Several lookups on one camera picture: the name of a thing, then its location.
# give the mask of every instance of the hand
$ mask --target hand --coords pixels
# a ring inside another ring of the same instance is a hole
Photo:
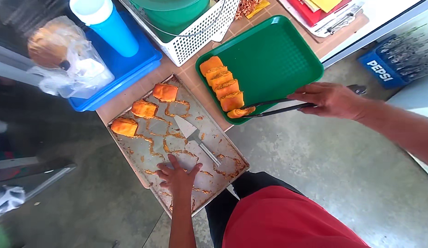
[[[189,202],[189,199],[191,199],[191,191],[194,184],[195,175],[197,175],[197,172],[199,172],[202,164],[196,164],[191,172],[186,173],[179,165],[179,162],[174,155],[168,154],[168,159],[173,165],[174,169],[170,169],[162,163],[157,164],[157,167],[160,170],[157,170],[156,174],[160,179],[164,180],[164,182],[160,183],[160,186],[162,188],[169,189],[173,195],[173,200],[186,198]]]
[[[317,107],[299,109],[305,114],[358,120],[368,102],[349,88],[329,82],[313,82],[299,87],[289,99],[315,103]]]

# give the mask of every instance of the person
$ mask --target person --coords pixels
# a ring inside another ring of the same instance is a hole
[[[357,121],[428,164],[428,118],[364,99],[340,84],[314,82],[289,99],[315,103],[305,114]],[[191,222],[191,190],[202,164],[189,173],[168,155],[173,168],[158,164],[158,176],[173,196],[170,248],[196,247]],[[224,190],[206,206],[216,248],[367,247],[347,226],[291,185],[265,172],[245,172],[233,183],[238,200]]]

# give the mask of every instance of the black tongs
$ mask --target black tongs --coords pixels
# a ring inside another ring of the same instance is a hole
[[[367,91],[367,87],[364,85],[352,84],[352,85],[349,85],[347,87],[357,95],[365,94]],[[286,102],[286,101],[293,101],[293,100],[284,98],[284,99],[278,99],[278,100],[263,101],[263,102],[259,102],[259,103],[252,104],[249,106],[241,107],[240,109],[244,110],[244,109],[250,108],[250,107],[258,107],[258,106],[262,106],[262,105],[281,103],[281,102]],[[279,109],[279,110],[273,110],[273,111],[269,111],[269,112],[265,112],[265,113],[261,113],[261,114],[246,115],[246,116],[242,116],[241,118],[263,117],[263,116],[269,116],[269,115],[274,115],[274,114],[278,114],[278,113],[283,113],[283,112],[290,111],[290,110],[297,110],[297,109],[301,109],[301,108],[315,107],[315,106],[316,106],[315,103],[306,102],[306,103],[290,106],[290,107]]]

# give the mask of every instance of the bread in plastic bag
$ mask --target bread in plastic bag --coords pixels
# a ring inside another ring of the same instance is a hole
[[[66,16],[37,30],[27,47],[39,65],[27,72],[44,77],[39,88],[45,93],[88,99],[114,80],[84,31]]]

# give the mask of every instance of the blue tumbler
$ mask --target blue tumbler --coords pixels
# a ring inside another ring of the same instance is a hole
[[[70,0],[71,11],[124,57],[139,51],[139,43],[111,0]]]

